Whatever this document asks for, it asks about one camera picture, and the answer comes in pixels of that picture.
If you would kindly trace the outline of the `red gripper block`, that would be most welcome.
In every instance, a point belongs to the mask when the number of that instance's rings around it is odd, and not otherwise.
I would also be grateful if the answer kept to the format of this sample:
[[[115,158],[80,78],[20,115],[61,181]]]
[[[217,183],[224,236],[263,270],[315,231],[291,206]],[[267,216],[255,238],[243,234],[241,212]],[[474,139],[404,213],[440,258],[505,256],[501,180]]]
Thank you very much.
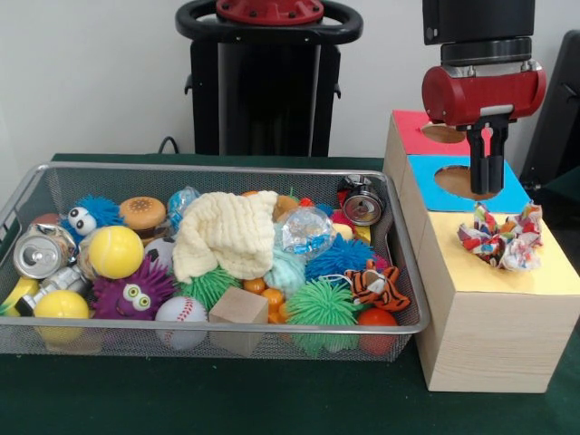
[[[546,72],[535,61],[466,67],[436,66],[423,78],[421,94],[425,111],[434,123],[467,126],[484,117],[494,118],[490,154],[485,153],[484,124],[466,133],[470,146],[470,188],[477,195],[504,187],[504,149],[508,120],[532,115],[546,94]]]

